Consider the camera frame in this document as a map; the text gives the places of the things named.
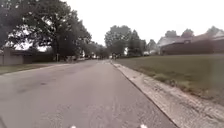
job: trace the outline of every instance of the lawn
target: lawn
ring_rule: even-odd
[[[46,65],[41,64],[23,64],[23,65],[13,65],[13,66],[0,66],[0,75],[10,72],[17,72],[22,70],[30,70],[35,68],[45,67]]]
[[[151,56],[117,62],[224,105],[224,55]]]

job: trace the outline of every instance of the asphalt road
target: asphalt road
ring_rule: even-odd
[[[0,76],[2,128],[175,128],[108,61]]]

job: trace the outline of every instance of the sidewalk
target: sidewalk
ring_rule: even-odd
[[[112,62],[180,128],[224,128],[224,107]]]

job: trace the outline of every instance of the green tree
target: green tree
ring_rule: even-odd
[[[77,12],[60,0],[1,0],[0,9],[4,17],[0,25],[8,28],[0,35],[9,35],[13,45],[51,46],[55,54],[66,57],[78,53],[80,43],[91,39]]]
[[[145,40],[140,40],[141,51],[144,52],[147,50],[147,44]]]
[[[208,35],[213,36],[213,35],[217,34],[219,31],[221,31],[221,29],[219,29],[219,28],[217,28],[217,27],[215,27],[215,26],[212,26],[211,28],[209,28],[209,29],[207,30],[206,33],[207,33]]]
[[[142,56],[141,40],[136,30],[133,31],[131,38],[128,42],[128,56]]]
[[[174,38],[174,37],[177,37],[177,32],[174,31],[174,30],[167,31],[165,36],[168,37],[168,38]]]
[[[194,36],[194,32],[191,29],[186,29],[183,34],[181,35],[181,37],[183,38],[190,38]]]
[[[105,35],[105,43],[110,53],[115,56],[122,56],[131,36],[131,29],[128,26],[113,26]]]
[[[148,47],[148,48],[147,48],[148,51],[156,50],[156,47],[157,47],[156,42],[155,42],[153,39],[150,39],[150,41],[149,41],[147,47]]]

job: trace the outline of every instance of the white sky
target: white sky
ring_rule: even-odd
[[[141,39],[156,42],[167,30],[181,34],[186,28],[196,35],[212,25],[224,29],[223,0],[66,0],[92,34],[104,44],[113,25],[136,29]]]

